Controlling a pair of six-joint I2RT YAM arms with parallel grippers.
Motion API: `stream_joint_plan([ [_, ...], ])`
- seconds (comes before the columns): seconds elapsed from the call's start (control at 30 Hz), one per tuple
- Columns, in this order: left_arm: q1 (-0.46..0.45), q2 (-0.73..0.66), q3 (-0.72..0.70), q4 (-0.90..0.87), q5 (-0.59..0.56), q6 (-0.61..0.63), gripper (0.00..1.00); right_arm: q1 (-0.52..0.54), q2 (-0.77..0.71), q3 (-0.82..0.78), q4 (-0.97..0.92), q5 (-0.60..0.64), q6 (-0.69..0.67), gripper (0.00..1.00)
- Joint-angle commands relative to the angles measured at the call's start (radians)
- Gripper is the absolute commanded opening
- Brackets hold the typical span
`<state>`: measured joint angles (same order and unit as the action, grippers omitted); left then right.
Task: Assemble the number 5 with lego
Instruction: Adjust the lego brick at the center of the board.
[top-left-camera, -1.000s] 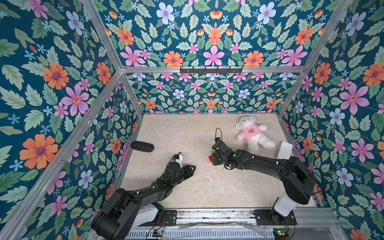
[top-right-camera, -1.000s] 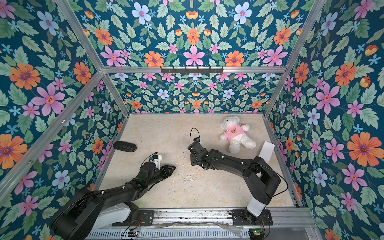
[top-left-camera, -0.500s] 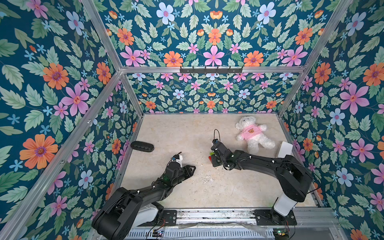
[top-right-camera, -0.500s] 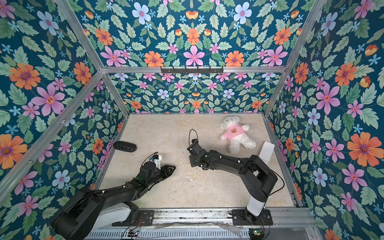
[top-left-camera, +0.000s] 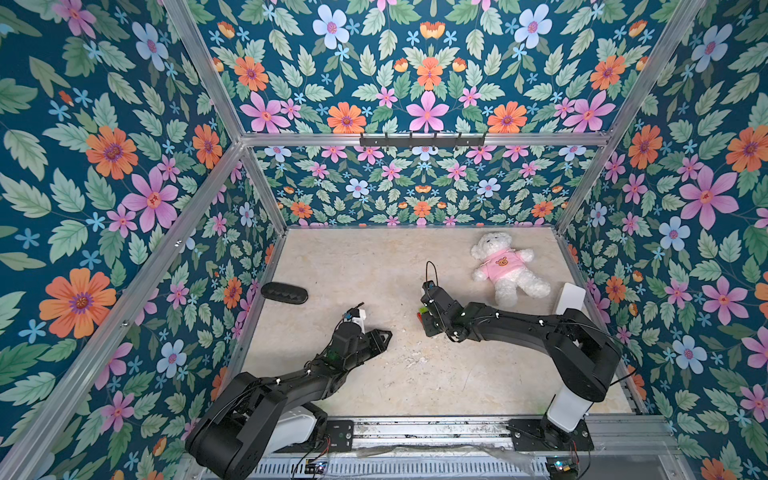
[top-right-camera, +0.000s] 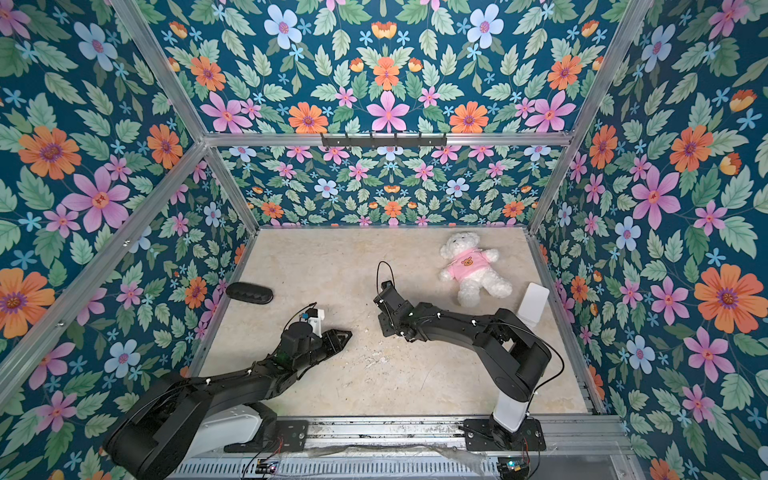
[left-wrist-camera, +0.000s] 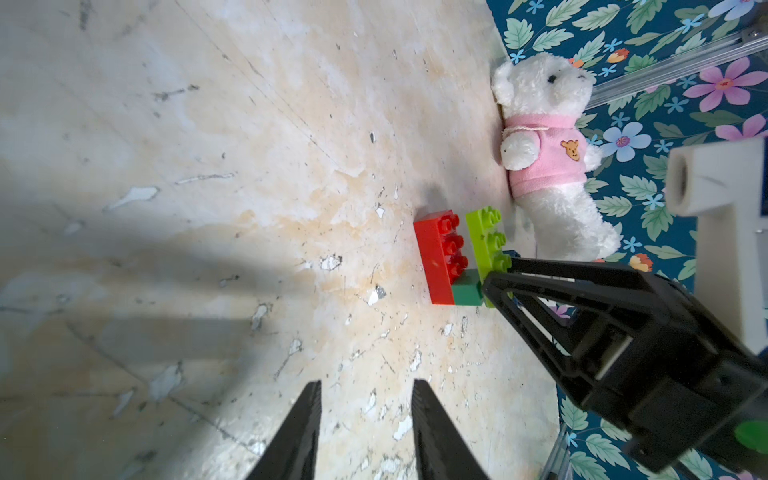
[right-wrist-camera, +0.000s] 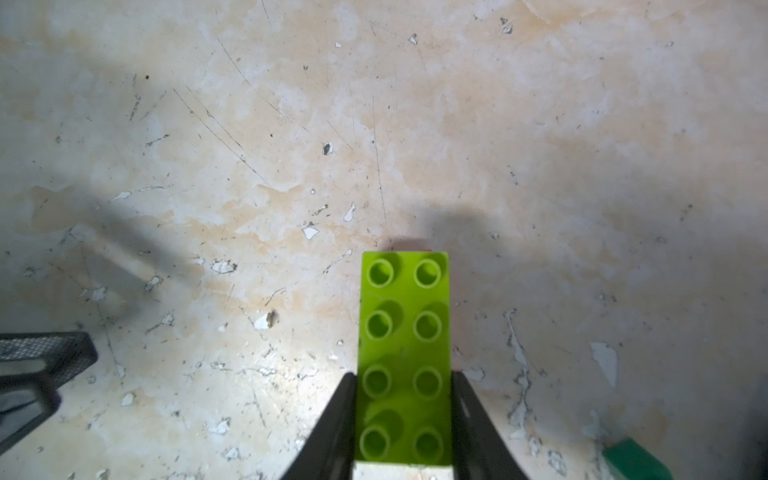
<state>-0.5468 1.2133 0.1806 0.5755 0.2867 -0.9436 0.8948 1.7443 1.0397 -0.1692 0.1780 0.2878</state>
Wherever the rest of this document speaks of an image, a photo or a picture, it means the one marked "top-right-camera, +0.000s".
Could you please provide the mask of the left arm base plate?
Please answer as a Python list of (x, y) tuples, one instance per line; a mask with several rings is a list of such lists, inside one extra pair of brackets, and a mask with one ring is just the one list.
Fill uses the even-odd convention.
[(272, 453), (281, 448), (282, 453), (301, 452), (308, 438), (309, 422), (306, 420), (269, 420), (261, 426), (255, 437), (244, 443), (224, 447), (226, 453)]

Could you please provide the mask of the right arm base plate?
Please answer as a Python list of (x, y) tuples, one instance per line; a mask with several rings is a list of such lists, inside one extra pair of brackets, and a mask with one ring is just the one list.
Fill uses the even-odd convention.
[(467, 418), (459, 425), (459, 430), (464, 435), (466, 449), (471, 452), (540, 452), (547, 448), (541, 423), (531, 417), (513, 433), (492, 417)]

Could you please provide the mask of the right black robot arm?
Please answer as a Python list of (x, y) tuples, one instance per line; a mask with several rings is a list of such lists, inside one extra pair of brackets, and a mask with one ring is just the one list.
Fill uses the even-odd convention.
[(499, 391), (491, 414), (493, 428), (509, 435), (529, 418), (538, 389), (565, 370), (563, 356), (508, 309), (469, 315), (426, 302), (412, 305), (392, 280), (380, 284), (374, 304), (386, 337), (398, 336), (409, 343), (443, 342), (474, 352)]

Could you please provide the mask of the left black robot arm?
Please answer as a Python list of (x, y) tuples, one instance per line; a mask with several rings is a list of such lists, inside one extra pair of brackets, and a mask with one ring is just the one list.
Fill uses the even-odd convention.
[(103, 449), (136, 479), (165, 479), (193, 455), (195, 443), (246, 443), (263, 419), (258, 404), (342, 352), (352, 337), (339, 329), (316, 334), (310, 323), (296, 322), (273, 353), (247, 368), (209, 377), (166, 374), (112, 426)]

